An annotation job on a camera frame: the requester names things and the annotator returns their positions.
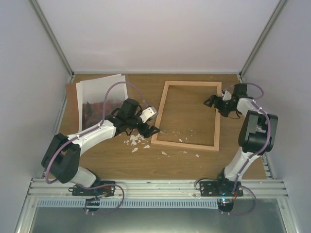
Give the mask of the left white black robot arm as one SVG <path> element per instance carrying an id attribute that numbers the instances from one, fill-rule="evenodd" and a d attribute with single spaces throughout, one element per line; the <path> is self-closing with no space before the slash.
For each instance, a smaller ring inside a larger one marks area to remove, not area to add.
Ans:
<path id="1" fill-rule="evenodd" d="M 61 133 L 55 135 L 41 161 L 45 174 L 52 174 L 60 183 L 81 186 L 89 196 L 97 195 L 100 179 L 94 172 L 79 165 L 80 157 L 93 146 L 121 133 L 130 135 L 133 130 L 138 130 L 144 138 L 151 137 L 160 131 L 148 124 L 157 114 L 152 106 L 142 109 L 137 101 L 126 99 L 120 108 L 94 126 L 68 136 Z"/>

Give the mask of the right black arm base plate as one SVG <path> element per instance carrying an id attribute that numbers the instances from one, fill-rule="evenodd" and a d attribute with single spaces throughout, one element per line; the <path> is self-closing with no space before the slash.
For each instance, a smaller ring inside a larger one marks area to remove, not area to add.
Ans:
<path id="1" fill-rule="evenodd" d="M 238 197 L 243 196 L 243 191 L 239 189 L 241 182 L 237 182 L 235 191 L 234 181 L 200 181 L 200 193 L 202 197 Z"/>

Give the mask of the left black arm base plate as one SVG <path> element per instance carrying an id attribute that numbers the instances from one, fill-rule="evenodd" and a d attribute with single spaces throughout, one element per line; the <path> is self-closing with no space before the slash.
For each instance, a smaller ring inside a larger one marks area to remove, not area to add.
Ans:
<path id="1" fill-rule="evenodd" d="M 77 185 L 70 187 L 68 191 L 72 193 L 73 196 L 93 196 L 93 197 L 110 197 L 114 196 L 115 181 L 98 181 L 92 185 L 92 187 L 97 187 L 100 185 L 105 185 L 105 187 L 101 187 L 98 189 L 83 189 Z"/>

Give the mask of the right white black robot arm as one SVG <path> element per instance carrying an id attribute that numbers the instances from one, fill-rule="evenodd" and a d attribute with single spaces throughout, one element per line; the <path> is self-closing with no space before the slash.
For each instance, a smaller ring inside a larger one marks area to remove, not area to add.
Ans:
<path id="1" fill-rule="evenodd" d="M 225 89 L 221 96 L 212 95 L 204 102 L 205 106 L 214 106 L 223 117 L 228 117 L 231 112 L 244 117 L 238 137 L 238 152 L 214 181 L 215 191 L 222 197 L 237 192 L 238 184 L 250 165 L 274 146 L 278 117 L 267 113 L 257 104 L 257 98 L 247 94 L 249 85 L 257 87 L 261 91 L 259 97 L 263 97 L 264 91 L 257 84 L 239 83 L 232 86 L 233 93 Z"/>

